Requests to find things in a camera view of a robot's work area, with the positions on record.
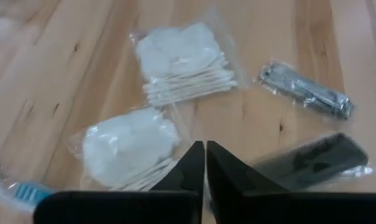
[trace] wooden table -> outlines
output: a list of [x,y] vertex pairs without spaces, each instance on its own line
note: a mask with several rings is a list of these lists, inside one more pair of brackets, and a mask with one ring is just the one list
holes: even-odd
[[[257,86],[180,105],[194,139],[252,161],[327,130],[350,134],[376,167],[376,0],[219,0],[250,77],[271,59],[349,95],[346,123]],[[129,32],[180,25],[203,0],[0,0],[0,164],[19,180],[78,187],[81,164],[63,141],[142,106]],[[374,175],[342,190],[376,191]],[[205,215],[211,223],[211,216]],[[0,206],[0,223],[28,223]]]

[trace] wooden surface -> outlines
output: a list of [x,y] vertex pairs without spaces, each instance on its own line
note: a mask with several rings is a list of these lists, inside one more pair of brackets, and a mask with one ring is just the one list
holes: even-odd
[[[254,86],[180,105],[195,139],[243,161],[327,130],[350,134],[376,167],[376,0],[219,0],[250,77],[271,59],[349,95],[348,123],[324,122]],[[142,106],[129,32],[180,25],[203,0],[0,0],[0,164],[19,180],[78,187],[81,164],[63,141]],[[376,192],[374,175],[339,190]],[[213,223],[207,213],[205,223]],[[0,223],[30,223],[0,206]]]

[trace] metal nail clipper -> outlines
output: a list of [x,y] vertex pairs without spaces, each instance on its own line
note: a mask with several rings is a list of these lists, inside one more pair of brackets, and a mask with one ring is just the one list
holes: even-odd
[[349,119],[354,105],[348,97],[308,78],[302,77],[283,63],[271,63],[260,74],[260,81],[272,90],[290,95],[295,100],[340,119]]

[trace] black comb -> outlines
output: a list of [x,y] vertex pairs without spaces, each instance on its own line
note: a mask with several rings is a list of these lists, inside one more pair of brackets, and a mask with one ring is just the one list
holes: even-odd
[[336,133],[252,167],[288,190],[300,190],[367,163],[358,144]]

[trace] clear plastic bag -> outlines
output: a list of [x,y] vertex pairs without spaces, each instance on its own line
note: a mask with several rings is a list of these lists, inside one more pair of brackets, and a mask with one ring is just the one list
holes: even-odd
[[20,182],[4,174],[0,167],[0,203],[19,212],[32,213],[54,190],[35,182]]
[[301,76],[285,63],[271,62],[265,65],[258,79],[273,94],[288,95],[294,99],[294,103],[333,118],[349,119],[355,108],[346,95]]
[[291,191],[321,190],[325,185],[357,179],[374,172],[364,150],[343,133],[327,133],[249,164]]
[[149,105],[163,106],[249,86],[232,37],[215,7],[188,26],[136,29],[130,37]]
[[94,124],[68,141],[84,166],[82,190],[150,190],[193,141],[179,111],[142,108]]

